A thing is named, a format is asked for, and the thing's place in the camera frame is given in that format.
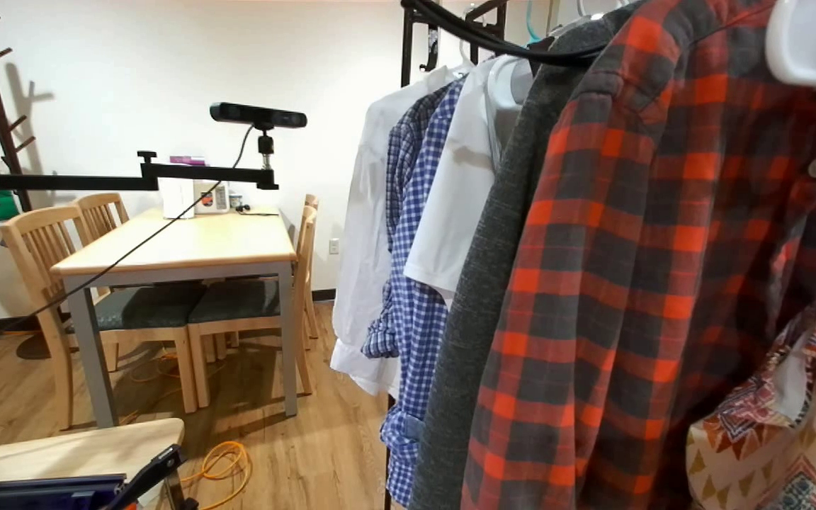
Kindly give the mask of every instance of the wooden floor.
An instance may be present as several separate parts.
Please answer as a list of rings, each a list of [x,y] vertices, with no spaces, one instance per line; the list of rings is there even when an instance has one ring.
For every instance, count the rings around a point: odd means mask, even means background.
[[[276,349],[250,349],[209,366],[214,406],[185,416],[185,474],[214,444],[242,440],[253,455],[242,510],[382,510],[386,455],[381,444],[382,396],[362,394],[330,372],[330,302],[317,302],[320,341],[309,342],[316,394],[300,396],[294,418],[283,416]],[[0,444],[51,435],[54,401],[44,342],[27,332],[0,335]],[[78,428],[92,428],[92,406],[78,383]],[[140,362],[117,383],[123,421],[181,416],[178,373],[170,353]],[[225,499],[235,479],[201,485],[201,506]]]

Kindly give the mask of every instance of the white wall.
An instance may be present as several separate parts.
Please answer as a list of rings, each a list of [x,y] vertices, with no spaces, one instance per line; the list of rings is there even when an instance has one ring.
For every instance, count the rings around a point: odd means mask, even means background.
[[[518,42],[525,6],[510,15]],[[0,87],[12,118],[31,117],[37,144],[22,165],[63,176],[136,176],[143,146],[232,165],[243,128],[216,125],[216,98],[309,112],[309,128],[272,132],[272,166],[289,219],[303,193],[320,196],[316,285],[335,288],[330,240],[343,229],[362,112],[399,84],[399,42],[399,0],[0,0],[0,47],[14,47],[0,60]],[[256,138],[243,166],[259,166]],[[130,210],[157,203],[157,193],[126,197]],[[29,312],[14,288],[0,247],[0,318]]]

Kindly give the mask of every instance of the wooden dining table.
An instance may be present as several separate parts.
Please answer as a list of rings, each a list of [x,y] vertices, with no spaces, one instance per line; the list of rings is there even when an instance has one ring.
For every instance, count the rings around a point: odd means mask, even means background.
[[[292,265],[294,247],[287,220],[279,212],[209,212],[173,224],[161,212],[146,212],[61,261],[54,273],[63,274],[68,288],[71,325],[78,332],[97,424],[117,424],[117,406],[89,288],[147,285],[167,281],[222,281],[243,274],[279,274],[282,281],[282,380],[287,413],[294,416],[299,318]]]

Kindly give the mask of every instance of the clothes hanger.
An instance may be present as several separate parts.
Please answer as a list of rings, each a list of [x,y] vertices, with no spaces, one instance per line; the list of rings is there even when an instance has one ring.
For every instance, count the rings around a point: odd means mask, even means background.
[[[777,0],[769,64],[779,81],[816,87],[816,0]]]

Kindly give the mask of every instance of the hanging clothes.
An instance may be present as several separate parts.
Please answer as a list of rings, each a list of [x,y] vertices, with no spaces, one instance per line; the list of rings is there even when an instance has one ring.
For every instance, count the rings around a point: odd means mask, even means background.
[[[575,54],[607,44],[633,16],[633,8],[565,32],[551,52]],[[453,510],[463,502],[477,387],[496,332],[501,295],[507,288],[525,216],[541,176],[545,146],[558,110],[578,87],[582,67],[541,64],[527,93],[518,125],[496,165],[498,176],[481,210],[469,261],[463,265],[415,474],[412,506]]]
[[[330,366],[348,373],[368,394],[398,394],[398,360],[368,360],[368,325],[382,309],[382,285],[392,273],[386,247],[386,155],[388,129],[432,91],[453,81],[459,70],[436,67],[423,81],[377,98],[367,112],[362,138],[343,227],[343,265],[331,305],[335,350]]]
[[[428,345],[428,338],[443,338],[445,302],[432,288],[405,277],[408,250],[428,202],[443,144],[453,118],[466,80],[420,98],[408,117],[392,132],[392,169],[388,173],[388,240],[392,240],[392,277],[386,284],[386,302],[381,318],[371,322],[368,353],[398,353],[399,356],[399,396],[388,410],[381,435],[392,450],[388,460],[388,494],[408,503],[415,485],[415,461],[420,444],[420,428],[428,407],[428,380],[435,380],[435,362],[440,345]],[[412,137],[423,128],[423,144],[416,155]]]
[[[466,80],[435,190],[405,261],[405,274],[435,285],[447,305],[530,80],[530,61],[518,56],[488,60]]]
[[[691,503],[690,424],[816,299],[816,91],[772,77],[772,6],[646,0],[565,108],[463,506]]]

